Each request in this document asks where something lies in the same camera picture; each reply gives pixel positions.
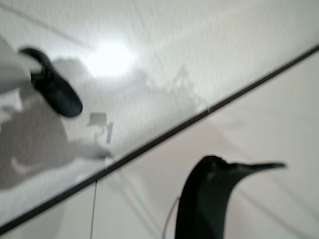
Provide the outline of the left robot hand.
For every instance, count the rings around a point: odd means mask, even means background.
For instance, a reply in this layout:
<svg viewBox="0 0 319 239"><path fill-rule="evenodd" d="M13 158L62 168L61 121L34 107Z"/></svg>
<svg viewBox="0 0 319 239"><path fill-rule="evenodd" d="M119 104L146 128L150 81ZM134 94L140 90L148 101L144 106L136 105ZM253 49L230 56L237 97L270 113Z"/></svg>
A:
<svg viewBox="0 0 319 239"><path fill-rule="evenodd" d="M184 184L176 216L176 239L222 239L232 191L245 177L277 168L281 162L228 163L208 155L192 169Z"/></svg>

